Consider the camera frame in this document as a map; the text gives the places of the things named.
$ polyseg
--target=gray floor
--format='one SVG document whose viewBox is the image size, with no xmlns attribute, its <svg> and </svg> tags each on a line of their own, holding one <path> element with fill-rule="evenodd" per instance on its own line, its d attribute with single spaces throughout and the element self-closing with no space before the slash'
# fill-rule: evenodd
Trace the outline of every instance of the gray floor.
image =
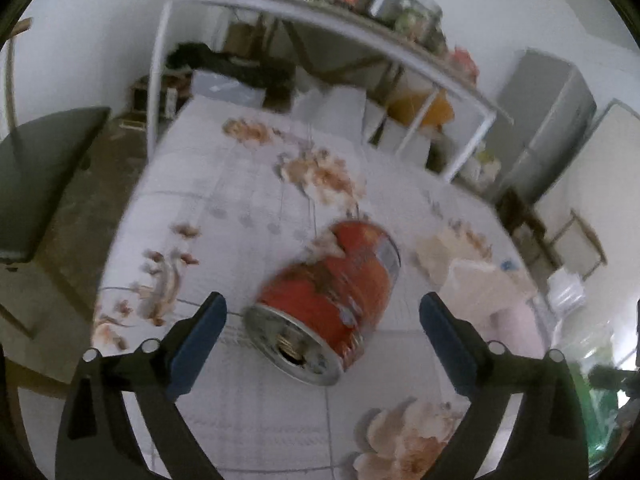
<svg viewBox="0 0 640 480">
<path fill-rule="evenodd" d="M 39 251 L 46 252 L 92 312 L 111 241 L 145 165 L 144 134 L 112 122 L 89 156 L 90 166 L 76 171 Z M 0 319 L 0 342 L 7 357 L 69 382 L 89 344 L 90 324 L 31 264 L 0 273 L 0 301 L 35 332 L 29 340 Z"/>
</svg>

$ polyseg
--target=black chair seat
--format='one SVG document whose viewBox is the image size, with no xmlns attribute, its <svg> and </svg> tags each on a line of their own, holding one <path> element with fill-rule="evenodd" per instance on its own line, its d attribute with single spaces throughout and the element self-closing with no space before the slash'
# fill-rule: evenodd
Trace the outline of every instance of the black chair seat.
<svg viewBox="0 0 640 480">
<path fill-rule="evenodd" d="M 0 262 L 33 259 L 76 166 L 108 108 L 79 108 L 22 124 L 0 142 Z"/>
</svg>

